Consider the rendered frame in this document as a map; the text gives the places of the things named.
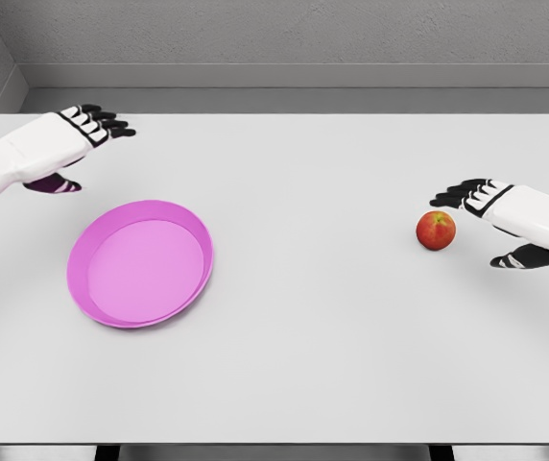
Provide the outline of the pink round plate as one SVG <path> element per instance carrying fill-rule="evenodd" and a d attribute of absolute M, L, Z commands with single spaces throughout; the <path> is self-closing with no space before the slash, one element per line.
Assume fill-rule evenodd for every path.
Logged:
<path fill-rule="evenodd" d="M 66 281 L 78 308 L 108 327 L 143 328 L 194 302 L 213 268 L 209 230 L 189 209 L 148 200 L 93 221 L 68 257 Z"/>

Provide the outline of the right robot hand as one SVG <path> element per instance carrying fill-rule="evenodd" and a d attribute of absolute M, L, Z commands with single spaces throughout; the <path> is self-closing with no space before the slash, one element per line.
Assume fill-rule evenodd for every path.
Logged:
<path fill-rule="evenodd" d="M 549 266 L 549 194 L 527 185 L 471 179 L 447 187 L 430 205 L 464 210 L 499 231 L 527 241 L 493 258 L 491 267 L 529 270 Z"/>

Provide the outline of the red apple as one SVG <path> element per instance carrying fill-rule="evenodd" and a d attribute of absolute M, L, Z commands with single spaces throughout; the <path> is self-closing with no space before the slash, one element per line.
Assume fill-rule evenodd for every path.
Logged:
<path fill-rule="evenodd" d="M 444 211 L 428 211 L 418 220 L 416 237 L 427 250 L 440 251 L 448 247 L 457 233 L 456 223 Z"/>

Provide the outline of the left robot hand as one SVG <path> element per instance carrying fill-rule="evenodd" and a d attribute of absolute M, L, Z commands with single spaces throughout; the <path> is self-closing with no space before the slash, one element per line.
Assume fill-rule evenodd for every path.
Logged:
<path fill-rule="evenodd" d="M 128 122 L 97 105 L 44 113 L 0 139 L 0 192 L 14 183 L 47 194 L 78 192 L 82 186 L 60 169 L 109 140 L 134 135 Z"/>

